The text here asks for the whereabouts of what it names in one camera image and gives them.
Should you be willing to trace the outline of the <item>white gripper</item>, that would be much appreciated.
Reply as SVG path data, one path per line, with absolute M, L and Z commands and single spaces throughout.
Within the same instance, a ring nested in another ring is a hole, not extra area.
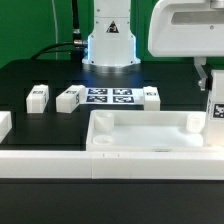
M 148 50 L 154 57 L 195 57 L 198 86 L 210 90 L 206 57 L 224 56 L 224 0 L 159 0 L 151 15 Z

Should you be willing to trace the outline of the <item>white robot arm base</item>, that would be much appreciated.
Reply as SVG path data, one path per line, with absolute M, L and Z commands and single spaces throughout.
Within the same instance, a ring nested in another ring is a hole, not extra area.
M 123 73 L 139 66 L 130 15 L 131 0 L 94 0 L 94 28 L 82 59 L 86 70 Z

